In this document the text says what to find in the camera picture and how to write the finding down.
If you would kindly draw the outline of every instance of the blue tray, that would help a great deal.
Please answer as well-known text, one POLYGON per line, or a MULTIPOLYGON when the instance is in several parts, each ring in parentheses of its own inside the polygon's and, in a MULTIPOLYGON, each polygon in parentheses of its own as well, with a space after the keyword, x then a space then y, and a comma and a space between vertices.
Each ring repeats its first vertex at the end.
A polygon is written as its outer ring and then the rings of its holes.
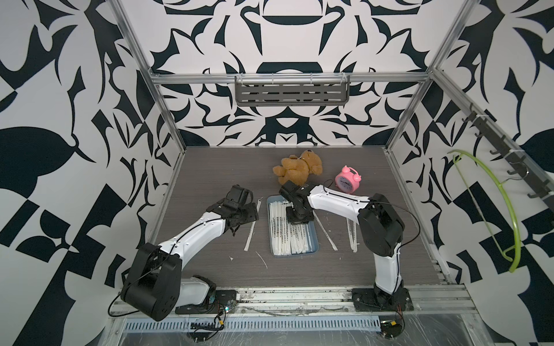
POLYGON ((304 256, 315 253, 319 250, 319 242, 317 242, 317 235, 315 234, 315 225, 313 221, 308 223, 308 232, 310 232, 310 242, 308 243, 308 251, 304 254, 294 254, 294 255, 276 255, 273 253, 273 238, 271 237, 271 217, 269 216, 269 204, 273 202, 286 202, 286 199, 280 195, 268 197, 268 226, 269 226, 269 248, 271 253, 275 257, 294 257, 294 256, 304 256))

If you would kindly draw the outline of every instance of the clock face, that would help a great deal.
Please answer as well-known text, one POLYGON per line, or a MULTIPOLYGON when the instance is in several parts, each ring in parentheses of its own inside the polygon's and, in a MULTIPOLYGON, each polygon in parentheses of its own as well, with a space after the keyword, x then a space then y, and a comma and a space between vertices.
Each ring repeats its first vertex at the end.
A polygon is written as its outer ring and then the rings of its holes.
POLYGON ((343 192, 350 193, 352 192, 352 183, 350 180, 346 179, 345 177, 339 177, 336 180, 337 187, 341 189, 343 192))

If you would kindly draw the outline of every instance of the pink alarm clock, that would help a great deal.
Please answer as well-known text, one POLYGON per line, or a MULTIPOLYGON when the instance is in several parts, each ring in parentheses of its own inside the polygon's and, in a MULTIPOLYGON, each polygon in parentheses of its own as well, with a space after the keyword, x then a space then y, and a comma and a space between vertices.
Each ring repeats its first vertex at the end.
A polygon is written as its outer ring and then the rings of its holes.
POLYGON ((352 193, 360 186, 361 175, 352 167, 344 166, 341 173, 335 178, 335 184, 340 191, 352 193))

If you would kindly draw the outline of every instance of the metal vent grille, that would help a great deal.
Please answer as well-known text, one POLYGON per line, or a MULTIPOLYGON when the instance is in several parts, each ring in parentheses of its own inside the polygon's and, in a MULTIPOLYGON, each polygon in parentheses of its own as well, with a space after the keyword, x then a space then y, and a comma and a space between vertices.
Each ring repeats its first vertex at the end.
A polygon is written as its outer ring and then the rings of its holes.
MULTIPOLYGON (((130 318, 126 333, 192 332, 191 323, 213 326, 213 318, 172 317, 161 322, 149 318, 130 318)), ((321 330, 381 330, 378 316, 279 316, 227 317, 223 332, 302 332, 321 330)))
POLYGON ((235 82, 238 106, 343 106, 350 83, 257 83, 235 82))

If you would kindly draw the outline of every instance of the plastic sheet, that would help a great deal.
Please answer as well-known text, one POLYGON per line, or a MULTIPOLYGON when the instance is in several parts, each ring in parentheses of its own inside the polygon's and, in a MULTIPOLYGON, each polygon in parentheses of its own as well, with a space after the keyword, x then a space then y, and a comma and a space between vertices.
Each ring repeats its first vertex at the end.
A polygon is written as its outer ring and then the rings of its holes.
POLYGON ((217 345, 217 346, 467 346, 473 345, 461 314, 404 314, 406 327, 394 340, 365 330, 309 332, 220 332, 207 342, 195 343, 186 333, 124 332, 121 346, 217 345))

